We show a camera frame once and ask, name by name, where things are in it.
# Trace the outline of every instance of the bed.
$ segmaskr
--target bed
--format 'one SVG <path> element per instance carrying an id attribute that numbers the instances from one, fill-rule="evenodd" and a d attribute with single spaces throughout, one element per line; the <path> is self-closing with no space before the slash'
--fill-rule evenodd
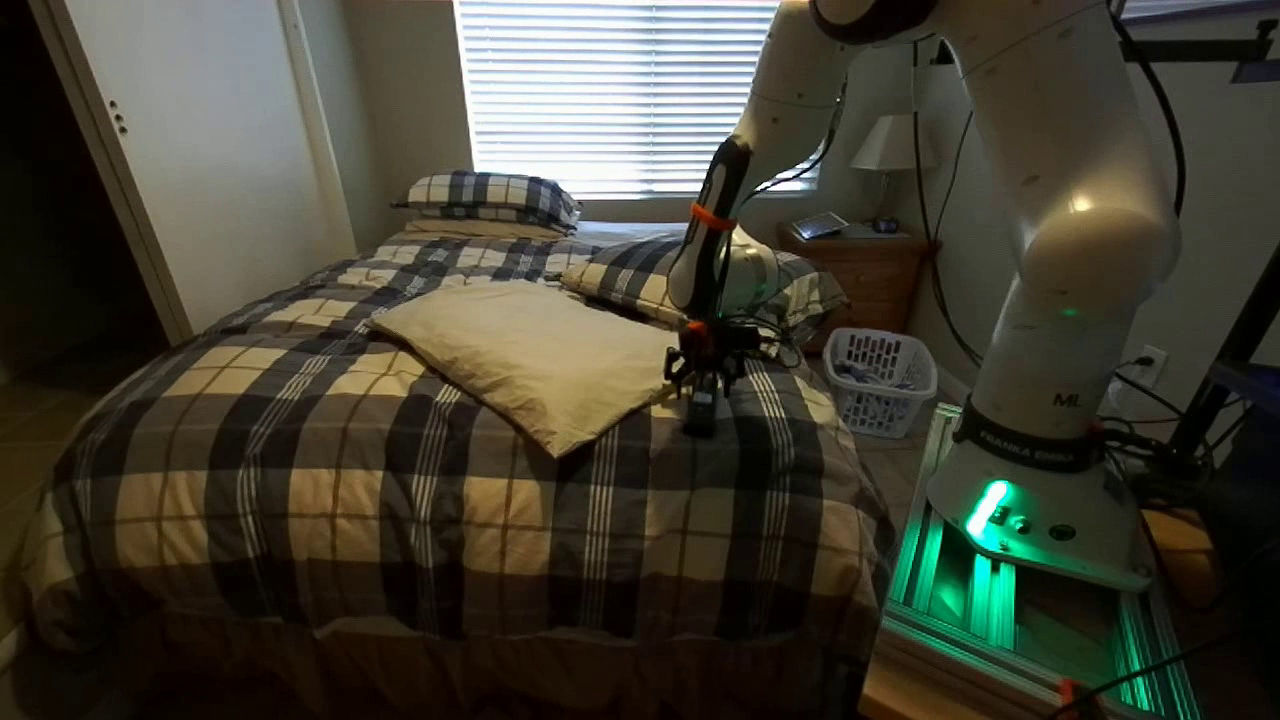
<path id="1" fill-rule="evenodd" d="M 380 312 L 485 280 L 660 323 L 679 229 L 579 222 L 557 182 L 433 182 L 377 252 L 80 418 L 22 550 L 26 637 L 111 646 L 141 697 L 272 677 L 314 716 L 821 716 L 857 690 L 891 523 L 809 365 L 751 356 L 713 438 L 665 391 L 546 456 Z M 754 312 L 780 343 L 824 307 L 785 268 Z"/>

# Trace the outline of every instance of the cream pillow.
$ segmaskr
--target cream pillow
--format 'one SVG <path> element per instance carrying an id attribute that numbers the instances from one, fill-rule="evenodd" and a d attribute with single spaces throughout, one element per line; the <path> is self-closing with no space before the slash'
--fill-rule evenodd
<path id="1" fill-rule="evenodd" d="M 467 395 L 564 456 L 666 391 L 671 333 L 546 285 L 445 285 L 373 314 Z"/>

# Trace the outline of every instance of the green light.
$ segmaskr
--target green light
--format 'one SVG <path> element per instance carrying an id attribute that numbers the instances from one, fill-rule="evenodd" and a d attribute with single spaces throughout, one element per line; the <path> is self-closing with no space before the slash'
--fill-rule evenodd
<path id="1" fill-rule="evenodd" d="M 1000 504 L 1005 504 L 1008 490 L 1012 490 L 1008 479 L 991 479 L 991 485 L 983 486 L 983 495 L 975 501 L 975 506 L 970 506 L 966 520 L 962 520 L 962 532 L 966 532 L 970 538 L 979 538 L 979 536 L 989 532 L 989 523 L 991 523 L 991 515 L 1000 513 Z"/>

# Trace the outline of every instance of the checkered bedspread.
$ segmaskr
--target checkered bedspread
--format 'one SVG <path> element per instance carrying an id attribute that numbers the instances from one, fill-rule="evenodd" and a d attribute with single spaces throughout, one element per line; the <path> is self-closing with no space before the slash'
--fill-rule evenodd
<path id="1" fill-rule="evenodd" d="M 427 637 L 814 637 L 868 656 L 891 523 L 809 371 L 754 361 L 717 438 L 679 402 L 546 461 L 368 314 L 545 280 L 575 244 L 401 230 L 161 356 L 75 427 L 22 586 L 42 640 L 131 613 Z"/>

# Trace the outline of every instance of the pillow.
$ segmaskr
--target pillow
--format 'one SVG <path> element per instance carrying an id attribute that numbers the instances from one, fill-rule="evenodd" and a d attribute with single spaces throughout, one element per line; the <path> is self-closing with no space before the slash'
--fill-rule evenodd
<path id="1" fill-rule="evenodd" d="M 513 170 L 421 177 L 397 207 L 407 207 L 421 219 L 509 219 L 560 229 L 579 219 L 579 205 L 557 180 Z"/>
<path id="2" fill-rule="evenodd" d="M 595 438 L 666 391 L 671 333 L 546 285 L 445 285 L 373 314 L 433 371 L 525 427 L 546 456 Z"/>
<path id="3" fill-rule="evenodd" d="M 624 314 L 647 314 L 679 329 L 683 312 L 666 300 L 676 252 L 679 239 L 590 246 L 586 256 L 573 256 L 564 265 L 560 285 Z M 739 265 L 731 268 L 734 280 L 729 280 L 723 307 L 743 323 L 792 333 L 846 305 L 827 272 L 814 272 L 792 252 L 773 252 L 748 230 L 731 230 L 731 252 Z"/>

